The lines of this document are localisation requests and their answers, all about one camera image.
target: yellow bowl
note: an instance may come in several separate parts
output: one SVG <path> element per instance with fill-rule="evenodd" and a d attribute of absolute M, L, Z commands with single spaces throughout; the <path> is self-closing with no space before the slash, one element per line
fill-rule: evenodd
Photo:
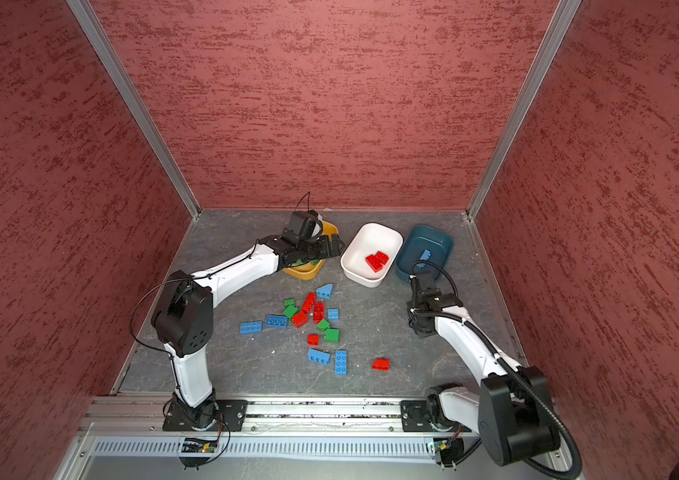
<path fill-rule="evenodd" d="M 323 235 L 334 235 L 338 234 L 339 230 L 337 230 L 336 225 L 330 224 L 326 220 L 323 221 Z M 323 264 L 326 263 L 326 259 L 319 260 L 317 264 L 313 265 L 312 262 L 309 262 L 304 265 L 300 266 L 293 266 L 291 268 L 285 268 L 283 271 L 286 274 L 289 274 L 295 278 L 298 278 L 300 280 L 312 280 L 315 278 L 316 275 L 318 275 L 318 272 L 321 271 L 321 268 L 323 267 Z"/>

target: red textured wall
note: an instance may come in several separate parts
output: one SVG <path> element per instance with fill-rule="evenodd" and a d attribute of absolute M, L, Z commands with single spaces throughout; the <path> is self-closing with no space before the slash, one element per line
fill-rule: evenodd
<path fill-rule="evenodd" d="M 589 480 L 679 459 L 679 1 L 586 0 L 479 214 Z"/>
<path fill-rule="evenodd" d="M 48 478 L 189 215 L 64 2 L 0 2 L 0 478 Z"/>
<path fill-rule="evenodd" d="M 464 209 L 557 0 L 93 0 L 205 207 Z"/>

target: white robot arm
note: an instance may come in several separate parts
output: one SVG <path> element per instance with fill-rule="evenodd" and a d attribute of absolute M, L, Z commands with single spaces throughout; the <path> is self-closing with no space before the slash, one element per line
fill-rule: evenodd
<path fill-rule="evenodd" d="M 182 271 L 170 275 L 172 288 L 164 288 L 152 315 L 158 338 L 171 354 L 176 391 L 172 401 L 196 430 L 216 427 L 216 396 L 209 379 L 206 344 L 213 330 L 213 309 L 229 295 L 265 275 L 302 262 L 338 256 L 343 243 L 337 235 L 322 235 L 322 220 L 314 211 L 294 212 L 281 236 L 268 236 L 248 251 L 208 270 L 192 275 Z M 550 391 L 542 373 L 523 367 L 502 352 L 475 325 L 454 293 L 441 293 L 429 270 L 409 279 L 412 299 L 407 302 L 409 326 L 424 338 L 443 337 L 459 354 L 481 388 L 476 395 L 464 387 L 435 388 L 428 397 L 430 422 L 439 430 L 459 423 L 478 432 L 498 465 L 525 460 L 554 478 L 569 472 L 545 471 L 532 456 L 560 446 L 558 432 L 565 437 L 573 456 L 579 454 L 560 419 L 549 407 Z"/>

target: gray marble surface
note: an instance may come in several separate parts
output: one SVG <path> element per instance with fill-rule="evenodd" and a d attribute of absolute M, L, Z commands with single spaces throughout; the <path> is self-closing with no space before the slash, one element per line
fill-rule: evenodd
<path fill-rule="evenodd" d="M 389 226 L 405 238 L 417 224 L 442 230 L 454 239 L 446 269 L 452 275 L 460 298 L 471 316 L 498 346 L 511 349 L 504 326 L 495 321 L 481 277 L 476 254 L 470 245 L 463 214 L 359 213 L 322 211 L 349 244 L 368 222 Z M 220 264 L 238 255 L 258 238 L 280 234 L 288 222 L 286 211 L 206 210 L 178 255 L 174 270 L 192 273 Z M 319 350 L 332 354 L 328 366 L 307 360 L 307 335 L 317 332 L 312 319 L 296 330 L 265 329 L 242 336 L 241 322 L 265 320 L 283 312 L 283 301 L 294 297 L 297 306 L 308 292 L 334 283 L 326 308 L 339 308 L 339 343 L 323 341 Z M 439 280 L 443 290 L 446 280 Z M 344 276 L 339 259 L 326 261 L 314 280 L 302 281 L 283 272 L 266 276 L 233 293 L 214 311 L 214 333 L 209 341 L 209 373 L 218 394 L 304 394 L 421 396 L 425 389 L 446 382 L 477 386 L 469 370 L 451 346 L 439 336 L 420 340 L 408 328 L 405 303 L 410 298 L 407 283 L 388 272 L 383 284 L 367 288 Z M 155 331 L 144 329 L 142 341 L 159 346 Z M 347 376 L 334 374 L 334 351 L 347 350 Z M 378 357 L 390 360 L 389 372 L 371 370 Z M 121 392 L 171 392 L 174 383 L 165 355 L 139 348 L 121 385 Z"/>

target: teal container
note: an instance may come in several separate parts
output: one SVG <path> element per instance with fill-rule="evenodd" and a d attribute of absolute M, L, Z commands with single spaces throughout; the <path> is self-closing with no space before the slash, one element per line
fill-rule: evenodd
<path fill-rule="evenodd" d="M 454 241 L 451 236 L 436 230 L 432 226 L 417 225 L 411 229 L 411 233 L 406 237 L 401 250 L 395 257 L 395 274 L 405 283 L 409 282 L 409 267 L 419 260 L 425 250 L 430 250 L 430 262 L 443 268 L 449 260 L 451 248 Z M 416 267 L 414 272 L 435 270 L 433 278 L 437 280 L 441 272 L 430 265 Z"/>

